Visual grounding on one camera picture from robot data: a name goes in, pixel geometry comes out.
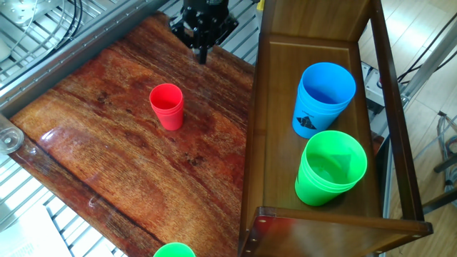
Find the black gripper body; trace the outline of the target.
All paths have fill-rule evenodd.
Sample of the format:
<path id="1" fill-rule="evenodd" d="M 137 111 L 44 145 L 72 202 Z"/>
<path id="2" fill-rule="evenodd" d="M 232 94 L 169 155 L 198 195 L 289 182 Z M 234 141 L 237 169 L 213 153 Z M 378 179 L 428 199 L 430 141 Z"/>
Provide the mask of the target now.
<path id="1" fill-rule="evenodd" d="M 210 27 L 213 21 L 222 24 L 229 15 L 228 0 L 184 0 L 182 19 L 191 27 Z"/>

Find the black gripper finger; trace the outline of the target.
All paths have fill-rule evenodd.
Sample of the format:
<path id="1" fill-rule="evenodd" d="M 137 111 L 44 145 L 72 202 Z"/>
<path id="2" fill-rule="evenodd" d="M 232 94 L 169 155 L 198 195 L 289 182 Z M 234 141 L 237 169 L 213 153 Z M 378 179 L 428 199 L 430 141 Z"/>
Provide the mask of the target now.
<path id="1" fill-rule="evenodd" d="M 196 60 L 203 63 L 203 46 L 201 41 L 201 33 L 198 27 L 188 28 L 186 22 L 177 16 L 171 17 L 169 20 L 171 32 L 193 51 L 196 55 Z"/>
<path id="2" fill-rule="evenodd" d="M 205 39 L 201 46 L 201 63 L 206 63 L 209 49 L 219 45 L 231 34 L 239 22 L 233 16 L 227 16 L 224 20 L 212 18 L 209 30 L 204 33 Z"/>

